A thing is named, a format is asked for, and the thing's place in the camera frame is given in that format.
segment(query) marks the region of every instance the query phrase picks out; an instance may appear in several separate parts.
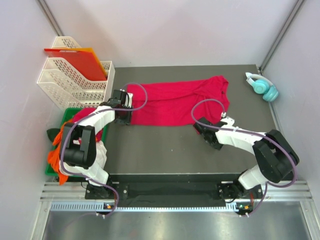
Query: gray surface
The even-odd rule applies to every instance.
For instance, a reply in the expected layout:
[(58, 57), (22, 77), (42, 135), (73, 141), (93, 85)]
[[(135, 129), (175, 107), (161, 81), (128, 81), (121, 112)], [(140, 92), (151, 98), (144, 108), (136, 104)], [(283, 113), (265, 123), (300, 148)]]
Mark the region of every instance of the gray surface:
[(299, 202), (265, 202), (250, 218), (223, 212), (117, 212), (105, 220), (86, 215), (74, 221), (82, 214), (50, 212), (43, 240), (311, 239)]
[[(117, 68), (114, 85), (129, 82), (158, 83), (207, 79), (223, 75), (228, 81), (228, 115), (235, 125), (266, 132), (275, 128), (270, 108), (246, 83), (245, 72), (255, 65), (169, 66)], [(182, 127), (122, 126), (111, 124), (106, 141), (109, 173), (240, 173), (256, 164), (253, 155), (224, 146), (218, 151), (206, 144), (191, 125)]]
[(319, 13), (320, 1), (305, 1), (264, 73), (280, 92), (275, 115), (300, 158), (298, 174), (307, 180), (320, 213)]

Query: red cloth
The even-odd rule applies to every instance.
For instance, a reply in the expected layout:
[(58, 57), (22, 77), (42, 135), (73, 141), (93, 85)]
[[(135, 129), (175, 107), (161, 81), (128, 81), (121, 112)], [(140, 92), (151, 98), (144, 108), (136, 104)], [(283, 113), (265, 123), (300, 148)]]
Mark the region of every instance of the red cloth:
[[(142, 84), (148, 94), (146, 105), (132, 113), (132, 125), (183, 126), (194, 124), (192, 108), (205, 99), (222, 102), (225, 110), (229, 107), (227, 98), (228, 81), (223, 76), (195, 81), (178, 81)], [(144, 91), (135, 84), (127, 88), (133, 93), (132, 105), (140, 107), (145, 101)], [(211, 123), (221, 119), (222, 107), (216, 102), (205, 102), (194, 111), (196, 119), (206, 117)]]
[[(93, 113), (96, 110), (96, 108), (94, 107), (85, 107), (84, 109), (82, 109), (81, 111), (79, 111), (76, 115), (74, 115), (74, 117), (72, 118), (72, 122), (75, 123), (77, 121), (79, 121), (80, 119), (88, 116), (89, 114)], [(103, 129), (101, 131), (99, 131), (96, 135), (96, 141), (99, 142), (102, 138), (102, 132)]]

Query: headphones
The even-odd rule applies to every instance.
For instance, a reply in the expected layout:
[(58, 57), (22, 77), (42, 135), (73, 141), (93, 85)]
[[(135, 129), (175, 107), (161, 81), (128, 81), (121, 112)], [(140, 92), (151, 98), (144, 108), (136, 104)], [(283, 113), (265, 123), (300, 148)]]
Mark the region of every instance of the headphones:
[(263, 100), (273, 102), (279, 96), (276, 86), (264, 76), (250, 72), (246, 72), (245, 75), (246, 81), (253, 87), (253, 90), (257, 94), (263, 94)]

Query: metal floor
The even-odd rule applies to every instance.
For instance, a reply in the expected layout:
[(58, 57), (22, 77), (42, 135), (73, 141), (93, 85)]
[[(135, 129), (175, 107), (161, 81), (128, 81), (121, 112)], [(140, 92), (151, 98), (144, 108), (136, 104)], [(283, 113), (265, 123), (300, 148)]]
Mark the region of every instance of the metal floor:
[[(126, 83), (159, 83), (207, 79), (223, 75), (228, 81), (228, 115), (240, 128), (268, 132), (275, 128), (261, 95), (246, 82), (255, 65), (164, 66), (117, 68), (113, 88)], [(205, 143), (191, 125), (181, 127), (116, 125), (109, 127), (105, 170), (111, 174), (241, 173), (257, 164), (250, 153)]]
[(299, 202), (265, 202), (250, 218), (219, 212), (50, 212), (43, 240), (311, 240)]

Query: orange cloth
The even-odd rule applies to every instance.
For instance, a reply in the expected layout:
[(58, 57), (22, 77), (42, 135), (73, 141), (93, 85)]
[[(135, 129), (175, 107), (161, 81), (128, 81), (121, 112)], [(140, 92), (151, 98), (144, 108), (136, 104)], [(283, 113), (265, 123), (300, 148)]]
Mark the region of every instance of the orange cloth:
[(54, 138), (54, 141), (52, 143), (53, 146), (57, 145), (57, 147), (55, 148), (55, 150), (49, 152), (48, 158), (47, 158), (47, 161), (51, 165), (52, 169), (56, 173), (58, 173), (59, 185), (64, 184), (68, 180), (68, 176), (66, 176), (62, 172), (60, 172), (60, 157), (59, 157), (59, 153), (60, 153), (61, 140), (62, 140), (62, 134), (63, 134), (63, 131), (64, 131), (64, 126), (65, 126), (66, 123), (71, 123), (71, 122), (72, 122), (72, 119), (69, 120), (69, 121), (66, 121), (62, 125), (62, 127), (60, 129), (60, 132)]

